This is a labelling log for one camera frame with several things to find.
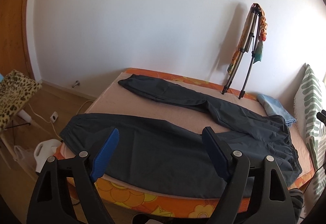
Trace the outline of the green white patterned pillow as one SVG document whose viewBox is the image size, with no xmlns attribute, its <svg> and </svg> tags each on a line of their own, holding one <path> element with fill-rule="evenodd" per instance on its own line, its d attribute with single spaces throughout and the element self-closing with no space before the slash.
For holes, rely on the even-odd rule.
<svg viewBox="0 0 326 224">
<path fill-rule="evenodd" d="M 325 110 L 325 83 L 306 65 L 302 82 L 294 97 L 294 117 L 300 135 L 310 153 L 316 175 L 308 187 L 308 195 L 317 200 L 325 188 L 325 124 L 317 113 Z"/>
</svg>

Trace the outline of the folded metal tripod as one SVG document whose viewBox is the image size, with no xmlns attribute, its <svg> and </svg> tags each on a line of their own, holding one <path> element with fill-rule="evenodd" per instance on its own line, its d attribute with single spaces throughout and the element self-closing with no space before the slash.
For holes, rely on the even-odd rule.
<svg viewBox="0 0 326 224">
<path fill-rule="evenodd" d="M 251 60 L 248 68 L 248 72 L 246 75 L 246 78 L 244 80 L 242 89 L 238 95 L 238 99 L 242 99 L 245 95 L 245 88 L 248 83 L 248 79 L 252 70 L 252 66 L 254 64 L 256 50 L 258 47 L 258 41 L 259 41 L 259 35 L 260 35 L 260 22 L 262 19 L 262 8 L 258 3 L 253 3 L 250 7 L 249 13 L 247 15 L 247 18 L 245 20 L 244 28 L 241 33 L 241 37 L 237 46 L 237 49 L 233 55 L 233 58 L 229 64 L 228 67 L 228 74 L 229 77 L 227 79 L 227 82 L 224 85 L 224 88 L 222 90 L 222 94 L 228 92 L 234 78 L 235 74 L 237 73 L 239 69 L 239 65 L 243 59 L 243 56 L 245 53 L 248 53 L 250 50 L 250 47 L 252 47 L 251 51 Z"/>
</svg>

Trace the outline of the dark grey pants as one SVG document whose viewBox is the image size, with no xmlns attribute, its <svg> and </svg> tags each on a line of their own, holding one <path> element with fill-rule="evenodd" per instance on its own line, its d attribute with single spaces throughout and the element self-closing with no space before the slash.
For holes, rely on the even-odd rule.
<svg viewBox="0 0 326 224">
<path fill-rule="evenodd" d="M 275 158 L 287 185 L 302 173 L 298 151 L 283 117 L 259 115 L 229 101 L 196 92 L 159 78 L 132 75 L 119 85 L 147 101 L 202 112 L 226 128 L 218 138 L 250 159 Z M 106 174 L 124 183 L 156 193 L 190 198 L 219 198 L 225 180 L 219 177 L 195 133 L 165 120 L 108 113 L 72 117 L 60 135 L 78 154 L 105 139 L 111 128 L 119 143 Z"/>
</svg>

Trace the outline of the colourful patterned scarf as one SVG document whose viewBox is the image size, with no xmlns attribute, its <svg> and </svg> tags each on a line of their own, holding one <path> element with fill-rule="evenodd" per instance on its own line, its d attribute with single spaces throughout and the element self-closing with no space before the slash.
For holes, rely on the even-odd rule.
<svg viewBox="0 0 326 224">
<path fill-rule="evenodd" d="M 259 9 L 259 11 L 262 13 L 262 20 L 259 22 L 259 41 L 266 41 L 266 36 L 267 36 L 267 27 L 268 24 L 266 23 L 266 17 L 265 17 L 265 12 L 263 10 L 263 8 L 258 4 L 258 3 L 253 3 L 251 5 L 251 7 L 257 7 Z M 239 43 L 237 45 L 237 49 L 233 54 L 232 60 L 229 64 L 229 67 L 227 69 L 227 72 L 229 75 L 231 75 L 231 73 L 233 73 L 235 71 L 235 62 L 236 59 L 239 58 L 240 56 L 240 49 L 244 46 L 245 41 L 247 40 L 247 36 L 249 34 L 249 30 L 250 30 L 250 26 L 251 26 L 251 22 L 250 22 L 250 16 L 252 14 L 252 11 L 249 10 L 247 18 L 245 20 L 244 23 L 244 27 L 241 33 L 241 37 L 239 40 Z"/>
</svg>

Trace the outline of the leopard print cushion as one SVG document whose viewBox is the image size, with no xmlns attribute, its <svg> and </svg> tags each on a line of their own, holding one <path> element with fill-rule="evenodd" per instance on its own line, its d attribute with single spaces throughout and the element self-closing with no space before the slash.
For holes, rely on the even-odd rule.
<svg viewBox="0 0 326 224">
<path fill-rule="evenodd" d="M 17 70 L 12 70 L 3 77 L 0 97 L 1 132 L 40 89 L 40 83 Z"/>
</svg>

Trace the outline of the folded light blue jeans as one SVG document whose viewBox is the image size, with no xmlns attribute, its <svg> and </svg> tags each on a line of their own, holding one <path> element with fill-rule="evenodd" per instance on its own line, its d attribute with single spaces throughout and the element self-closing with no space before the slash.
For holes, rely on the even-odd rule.
<svg viewBox="0 0 326 224">
<path fill-rule="evenodd" d="M 282 116 L 288 127 L 291 127 L 297 122 L 297 120 L 283 107 L 279 100 L 264 94 L 258 94 L 257 100 L 260 102 L 268 116 Z"/>
</svg>

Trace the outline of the white wall socket adapter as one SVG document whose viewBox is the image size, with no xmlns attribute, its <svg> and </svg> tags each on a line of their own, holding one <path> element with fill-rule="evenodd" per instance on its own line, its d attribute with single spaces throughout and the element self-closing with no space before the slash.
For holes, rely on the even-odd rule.
<svg viewBox="0 0 326 224">
<path fill-rule="evenodd" d="M 53 114 L 50 116 L 50 121 L 52 123 L 55 123 L 58 119 L 58 113 L 56 111 L 53 112 Z"/>
</svg>

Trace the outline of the white handheld appliance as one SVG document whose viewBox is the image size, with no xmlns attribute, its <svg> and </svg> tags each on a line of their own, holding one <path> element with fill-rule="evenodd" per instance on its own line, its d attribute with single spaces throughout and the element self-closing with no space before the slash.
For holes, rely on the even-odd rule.
<svg viewBox="0 0 326 224">
<path fill-rule="evenodd" d="M 61 142 L 56 139 L 50 139 L 40 142 L 34 150 L 34 159 L 36 161 L 35 172 L 40 173 L 47 159 L 56 153 L 57 147 Z"/>
</svg>

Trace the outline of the wooden door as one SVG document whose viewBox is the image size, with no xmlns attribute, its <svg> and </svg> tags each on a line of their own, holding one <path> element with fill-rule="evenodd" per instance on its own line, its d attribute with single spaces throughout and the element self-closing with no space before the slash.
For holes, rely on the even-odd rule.
<svg viewBox="0 0 326 224">
<path fill-rule="evenodd" d="M 26 33 L 28 0 L 1 0 L 1 74 L 17 70 L 34 78 Z"/>
</svg>

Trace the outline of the metal door stopper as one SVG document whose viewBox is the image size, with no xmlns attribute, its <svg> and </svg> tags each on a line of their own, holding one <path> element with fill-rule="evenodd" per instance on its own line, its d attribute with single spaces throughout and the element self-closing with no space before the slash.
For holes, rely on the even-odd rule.
<svg viewBox="0 0 326 224">
<path fill-rule="evenodd" d="M 72 88 L 76 87 L 76 86 L 79 86 L 80 85 L 80 82 L 77 80 L 75 81 L 75 83 L 72 85 Z"/>
</svg>

